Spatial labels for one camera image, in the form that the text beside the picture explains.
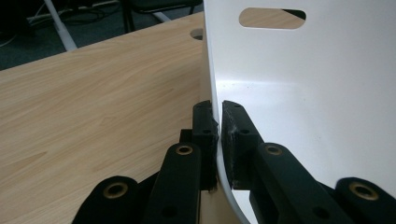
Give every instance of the white container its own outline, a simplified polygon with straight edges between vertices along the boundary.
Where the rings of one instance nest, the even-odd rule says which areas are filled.
[[[299,9],[306,21],[247,28],[250,7]],[[356,176],[396,196],[396,1],[211,0],[205,31],[215,119],[237,102],[316,180]]]

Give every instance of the chair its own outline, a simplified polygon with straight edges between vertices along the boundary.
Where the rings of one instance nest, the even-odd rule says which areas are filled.
[[[203,0],[120,0],[125,33],[135,30],[132,11],[141,14],[157,13],[166,10],[190,7],[190,14],[194,7],[202,4]]]

